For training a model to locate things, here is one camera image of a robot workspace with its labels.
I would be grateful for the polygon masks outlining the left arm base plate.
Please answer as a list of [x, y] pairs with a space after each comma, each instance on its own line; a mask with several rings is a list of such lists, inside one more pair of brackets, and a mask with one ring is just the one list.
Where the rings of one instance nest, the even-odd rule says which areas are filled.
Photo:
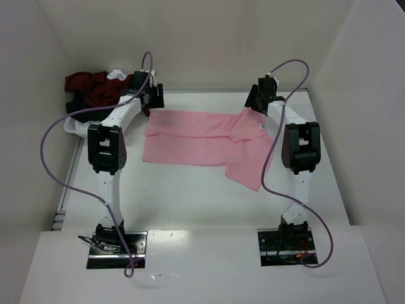
[[[124, 235], [135, 269], [146, 266], [147, 232], [130, 232]], [[123, 245], [111, 241], [96, 241], [96, 234], [90, 241], [86, 269], [124, 269], [130, 263], [129, 255]]]

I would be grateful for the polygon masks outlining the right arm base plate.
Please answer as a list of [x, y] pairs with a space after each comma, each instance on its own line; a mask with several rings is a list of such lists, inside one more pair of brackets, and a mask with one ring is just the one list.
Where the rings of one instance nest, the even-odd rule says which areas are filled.
[[258, 229], [257, 234], [262, 267], [300, 265], [302, 258], [306, 264], [318, 264], [310, 229], [305, 237], [289, 243], [280, 242], [277, 229]]

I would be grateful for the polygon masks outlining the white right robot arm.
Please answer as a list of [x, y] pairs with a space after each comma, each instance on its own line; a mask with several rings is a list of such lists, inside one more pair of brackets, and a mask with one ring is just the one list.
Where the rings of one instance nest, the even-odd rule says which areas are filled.
[[279, 80], [272, 74], [258, 79], [247, 97], [245, 106], [265, 114], [283, 131], [281, 161], [292, 183], [289, 206], [281, 215], [278, 227], [281, 245], [290, 248], [308, 235], [309, 183], [321, 158], [320, 126], [296, 113], [277, 93]]

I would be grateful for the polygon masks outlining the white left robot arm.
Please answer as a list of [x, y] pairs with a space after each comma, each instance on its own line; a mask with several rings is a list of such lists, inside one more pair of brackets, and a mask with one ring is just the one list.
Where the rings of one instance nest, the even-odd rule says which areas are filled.
[[120, 209], [120, 176], [127, 162], [125, 130], [140, 112], [164, 106], [163, 85], [155, 83], [154, 71], [137, 71], [117, 107], [101, 123], [91, 124], [87, 129], [88, 160], [96, 173], [101, 203], [106, 207], [92, 242], [104, 251], [125, 251]]

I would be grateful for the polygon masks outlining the pink t shirt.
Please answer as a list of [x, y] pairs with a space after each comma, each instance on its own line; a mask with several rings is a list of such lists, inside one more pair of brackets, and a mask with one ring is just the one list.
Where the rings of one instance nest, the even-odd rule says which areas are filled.
[[239, 114], [159, 110], [150, 114], [142, 160], [149, 163], [224, 166], [225, 175], [258, 191], [273, 144], [263, 116], [249, 108]]

